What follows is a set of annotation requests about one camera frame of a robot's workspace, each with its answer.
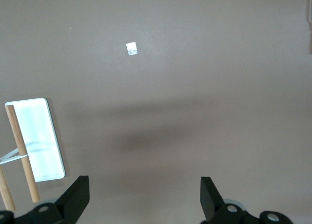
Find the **small white paper square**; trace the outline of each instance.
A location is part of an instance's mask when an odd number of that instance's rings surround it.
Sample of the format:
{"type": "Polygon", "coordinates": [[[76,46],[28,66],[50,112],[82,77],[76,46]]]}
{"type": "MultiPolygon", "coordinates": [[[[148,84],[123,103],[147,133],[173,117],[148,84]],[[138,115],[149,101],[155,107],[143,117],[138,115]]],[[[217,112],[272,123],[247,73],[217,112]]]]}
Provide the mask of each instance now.
{"type": "Polygon", "coordinates": [[[131,42],[126,44],[127,45],[127,50],[128,50],[128,55],[137,55],[137,45],[135,42],[131,42]]]}

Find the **white rectangular plate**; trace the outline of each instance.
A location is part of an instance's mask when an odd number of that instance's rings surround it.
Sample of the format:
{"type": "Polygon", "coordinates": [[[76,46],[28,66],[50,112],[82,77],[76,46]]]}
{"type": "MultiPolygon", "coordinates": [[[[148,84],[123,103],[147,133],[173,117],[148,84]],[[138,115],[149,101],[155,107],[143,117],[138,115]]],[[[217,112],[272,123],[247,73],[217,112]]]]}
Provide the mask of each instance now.
{"type": "Polygon", "coordinates": [[[28,151],[36,182],[61,179],[65,169],[45,98],[11,101],[28,151]]]}

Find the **wooden stick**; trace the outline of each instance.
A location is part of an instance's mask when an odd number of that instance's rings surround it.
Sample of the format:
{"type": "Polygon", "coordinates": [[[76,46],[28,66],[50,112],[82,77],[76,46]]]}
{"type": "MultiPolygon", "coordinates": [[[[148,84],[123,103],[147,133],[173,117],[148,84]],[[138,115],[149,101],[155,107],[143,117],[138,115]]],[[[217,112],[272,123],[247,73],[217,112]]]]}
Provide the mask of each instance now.
{"type": "Polygon", "coordinates": [[[6,210],[15,211],[15,204],[6,177],[3,173],[2,166],[0,166],[0,191],[6,210]]]}
{"type": "MultiPolygon", "coordinates": [[[[11,124],[11,128],[13,131],[15,142],[16,142],[18,149],[19,149],[19,152],[20,152],[19,154],[21,156],[27,155],[26,145],[24,143],[24,139],[23,139],[23,136],[22,136],[21,131],[20,131],[20,125],[19,125],[18,118],[17,118],[15,110],[14,110],[14,106],[13,105],[5,106],[5,109],[6,109],[6,113],[8,114],[8,117],[9,117],[9,121],[11,124]]],[[[32,170],[31,165],[30,165],[29,157],[28,156],[23,157],[21,159],[21,162],[23,164],[23,168],[24,168],[24,172],[26,175],[26,179],[27,179],[31,198],[32,198],[33,202],[37,202],[40,200],[40,197],[39,197],[37,185],[35,182],[33,170],[32,170]]]]}

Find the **wooden dowel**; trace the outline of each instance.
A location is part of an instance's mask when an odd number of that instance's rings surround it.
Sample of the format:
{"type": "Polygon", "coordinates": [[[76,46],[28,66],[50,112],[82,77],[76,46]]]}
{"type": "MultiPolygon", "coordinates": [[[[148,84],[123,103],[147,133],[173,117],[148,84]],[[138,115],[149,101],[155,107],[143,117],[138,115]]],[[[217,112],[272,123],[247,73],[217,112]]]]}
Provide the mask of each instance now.
{"type": "MultiPolygon", "coordinates": [[[[11,128],[13,131],[15,142],[16,142],[18,149],[19,149],[19,152],[20,152],[19,154],[21,156],[26,155],[27,149],[26,149],[26,145],[24,143],[23,136],[22,136],[21,131],[20,131],[20,125],[19,125],[18,118],[17,118],[15,110],[14,110],[14,106],[13,105],[5,106],[5,109],[6,109],[6,113],[7,113],[8,117],[9,117],[9,121],[11,124],[11,128]]],[[[23,157],[23,158],[21,158],[21,161],[22,161],[24,172],[26,175],[26,179],[27,179],[29,191],[31,194],[31,198],[32,198],[33,202],[37,202],[40,200],[40,197],[39,197],[37,185],[35,182],[33,170],[32,170],[31,165],[30,165],[29,157],[28,156],[23,157]]]]}
{"type": "Polygon", "coordinates": [[[2,166],[0,166],[0,192],[5,205],[6,210],[15,211],[15,204],[10,192],[10,188],[6,181],[6,177],[3,173],[2,166]]]}

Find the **white object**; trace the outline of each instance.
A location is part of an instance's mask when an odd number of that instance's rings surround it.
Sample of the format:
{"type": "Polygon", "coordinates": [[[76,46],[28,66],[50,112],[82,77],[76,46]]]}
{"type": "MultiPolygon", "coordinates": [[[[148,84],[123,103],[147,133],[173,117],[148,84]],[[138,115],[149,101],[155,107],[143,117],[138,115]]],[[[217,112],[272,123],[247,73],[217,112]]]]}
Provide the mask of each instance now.
{"type": "Polygon", "coordinates": [[[137,45],[135,42],[131,42],[126,44],[127,50],[128,50],[128,55],[137,55],[137,45]]]}
{"type": "MultiPolygon", "coordinates": [[[[37,98],[5,105],[14,106],[35,181],[64,178],[65,169],[47,100],[37,98]]],[[[19,156],[10,158],[13,152],[0,158],[0,164],[19,159],[19,156]]]]}

